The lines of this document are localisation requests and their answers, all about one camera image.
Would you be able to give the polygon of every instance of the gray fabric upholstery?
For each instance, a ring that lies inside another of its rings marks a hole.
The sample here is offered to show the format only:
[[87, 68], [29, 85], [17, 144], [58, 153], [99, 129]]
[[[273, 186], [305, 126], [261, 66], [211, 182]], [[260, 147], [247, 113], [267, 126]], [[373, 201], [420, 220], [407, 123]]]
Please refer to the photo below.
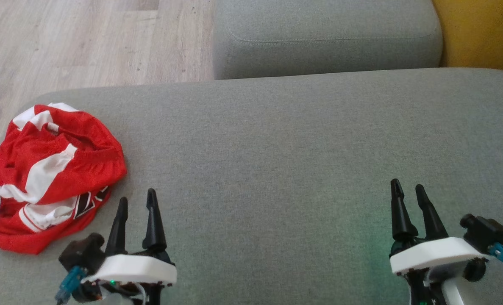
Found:
[[[124, 195], [128, 250], [139, 250], [149, 187], [178, 267], [165, 305], [407, 303], [388, 257], [393, 177], [422, 235], [417, 183], [453, 236], [466, 213], [503, 223], [502, 71], [80, 89], [32, 104], [56, 102], [102, 120], [129, 173], [83, 232], [38, 256], [0, 251], [0, 304], [53, 305], [65, 276], [59, 253], [90, 232], [108, 237]], [[503, 304], [503, 265], [491, 262], [475, 286]]]
[[216, 79], [437, 67], [430, 0], [219, 0]]

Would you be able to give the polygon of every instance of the gray sofa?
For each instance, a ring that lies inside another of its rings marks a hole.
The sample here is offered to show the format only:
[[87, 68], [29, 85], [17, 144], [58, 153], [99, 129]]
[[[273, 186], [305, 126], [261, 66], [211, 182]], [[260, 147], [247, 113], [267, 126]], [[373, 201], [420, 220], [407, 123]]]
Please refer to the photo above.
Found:
[[[424, 234], [417, 183], [452, 236], [466, 213], [503, 223], [503, 71], [432, 68], [79, 89], [64, 102], [121, 142], [129, 173], [83, 232], [38, 256], [0, 250], [0, 304], [53, 305], [73, 239], [108, 236], [129, 198], [128, 249], [157, 190], [178, 283], [166, 305], [400, 305], [389, 180]], [[503, 305], [503, 265], [475, 284]]]
[[437, 67], [431, 0], [217, 0], [216, 79]]

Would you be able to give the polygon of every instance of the yellow cushion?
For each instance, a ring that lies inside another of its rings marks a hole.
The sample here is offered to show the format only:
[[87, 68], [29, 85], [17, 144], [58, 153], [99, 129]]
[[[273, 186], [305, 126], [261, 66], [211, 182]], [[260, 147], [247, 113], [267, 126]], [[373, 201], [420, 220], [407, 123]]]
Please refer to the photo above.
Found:
[[503, 70], [503, 0], [433, 0], [445, 67]]

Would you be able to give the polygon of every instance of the red and white shirt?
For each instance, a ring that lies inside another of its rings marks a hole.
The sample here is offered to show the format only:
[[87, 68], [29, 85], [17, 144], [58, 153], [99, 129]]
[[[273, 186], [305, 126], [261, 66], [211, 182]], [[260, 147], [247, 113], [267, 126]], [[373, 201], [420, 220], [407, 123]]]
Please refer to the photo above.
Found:
[[0, 248], [38, 254], [82, 230], [126, 173], [97, 118], [63, 103], [29, 108], [0, 146]]

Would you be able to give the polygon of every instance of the white stripe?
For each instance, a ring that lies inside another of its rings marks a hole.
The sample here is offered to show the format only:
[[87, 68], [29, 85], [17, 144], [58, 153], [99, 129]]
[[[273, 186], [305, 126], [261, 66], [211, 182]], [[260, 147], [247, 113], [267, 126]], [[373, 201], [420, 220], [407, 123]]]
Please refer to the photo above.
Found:
[[[41, 130], [44, 124], [53, 123], [52, 114], [50, 114], [49, 110], [44, 110], [43, 112], [39, 112], [36, 116], [33, 116], [29, 120], [29, 123], [33, 123], [38, 130]], [[18, 128], [18, 130], [22, 131], [24, 126], [25, 124], [23, 124], [21, 128]]]
[[63, 110], [63, 111], [67, 111], [67, 112], [75, 112], [77, 111], [76, 109], [74, 109], [73, 107], [65, 104], [65, 103], [49, 103], [48, 106], [50, 107], [54, 107], [54, 108], [57, 108], [57, 109], [60, 109], [60, 110]]
[[34, 107], [31, 107], [27, 110], [25, 110], [24, 112], [20, 113], [19, 115], [17, 115], [13, 120], [12, 122], [14, 124], [16, 124], [17, 128], [19, 130], [22, 130], [23, 127], [25, 126], [25, 124], [27, 124], [27, 122], [33, 118], [33, 116], [35, 116], [35, 108]]
[[77, 148], [69, 144], [59, 154], [48, 156], [31, 166], [25, 184], [25, 193], [15, 185], [0, 186], [1, 198], [13, 198], [17, 202], [37, 203], [44, 196], [54, 178], [62, 172], [74, 158]]
[[23, 207], [23, 212], [36, 227], [45, 230], [51, 225], [58, 225], [71, 218], [75, 210], [75, 203], [76, 197], [50, 205], [32, 205], [28, 203]]
[[31, 229], [33, 232], [40, 232], [40, 230], [35, 227], [28, 219], [27, 217], [25, 216], [25, 213], [23, 212], [23, 208], [19, 209], [19, 218], [21, 219], [21, 222], [23, 222], [23, 224], [25, 224], [29, 229]]
[[[50, 103], [49, 107], [57, 108], [59, 110], [67, 111], [67, 112], [75, 112], [77, 111], [73, 107], [65, 104], [65, 103]], [[40, 112], [39, 114], [35, 114], [34, 106], [25, 110], [21, 114], [17, 115], [12, 122], [16, 124], [17, 129], [22, 131], [25, 125], [29, 122], [33, 123], [38, 130], [42, 129], [42, 126], [46, 123], [53, 123], [52, 114], [50, 114], [49, 110], [45, 110]]]

